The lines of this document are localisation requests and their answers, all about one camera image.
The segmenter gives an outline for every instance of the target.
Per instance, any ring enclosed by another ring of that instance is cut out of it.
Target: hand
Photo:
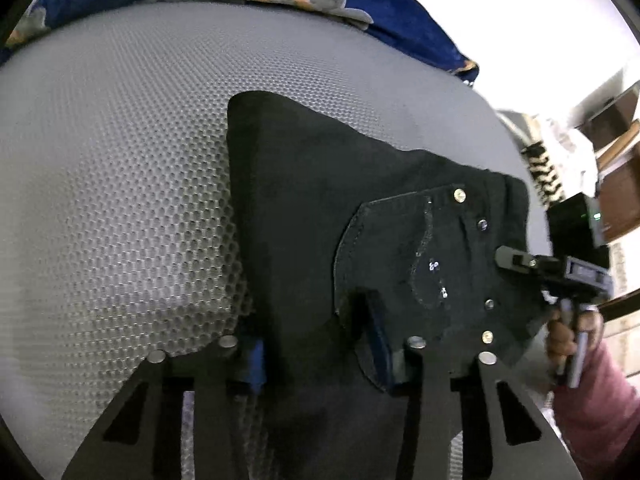
[[[552,319],[546,324],[549,335],[546,337],[546,355],[549,360],[559,367],[566,358],[575,354],[577,345],[574,342],[574,331],[562,324],[560,311],[553,313]],[[591,351],[600,344],[604,321],[599,312],[583,312],[578,318],[578,331],[589,334],[588,349]]]

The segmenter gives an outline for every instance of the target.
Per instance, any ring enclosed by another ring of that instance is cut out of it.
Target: metal bolt
[[[456,202],[459,202],[462,204],[466,200],[465,190],[458,188],[453,192],[453,198],[456,199]]]
[[[415,350],[421,350],[425,346],[427,346],[427,342],[419,335],[412,335],[409,339],[406,340],[406,342],[411,348]]]
[[[495,365],[498,362],[498,358],[491,352],[480,352],[478,359],[483,365]]]
[[[238,344],[238,338],[234,335],[223,335],[218,339],[220,348],[234,348]]]
[[[486,345],[489,345],[494,342],[494,333],[490,330],[486,330],[482,332],[482,342]]]
[[[166,354],[164,353],[164,351],[153,350],[152,352],[149,353],[148,356],[146,356],[146,360],[149,361],[150,363],[157,365],[158,363],[161,363],[162,361],[164,361],[165,357],[166,357]]]

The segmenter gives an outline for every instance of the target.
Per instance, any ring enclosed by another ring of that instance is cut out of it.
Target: gray textured mat
[[[142,5],[25,47],[0,70],[0,413],[47,480],[151,349],[198,349],[250,308],[224,142],[250,89],[529,179],[473,91],[321,16]],[[546,252],[537,205],[529,240]]]

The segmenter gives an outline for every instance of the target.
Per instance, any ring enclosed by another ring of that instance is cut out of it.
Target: white wall
[[[494,108],[564,120],[640,46],[610,0],[418,0],[480,65]],[[629,84],[640,70],[626,77]]]

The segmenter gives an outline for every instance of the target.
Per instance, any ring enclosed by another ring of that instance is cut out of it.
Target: pink sleeve
[[[554,390],[554,412],[584,480],[601,480],[640,425],[640,398],[602,342],[587,357],[580,386]]]

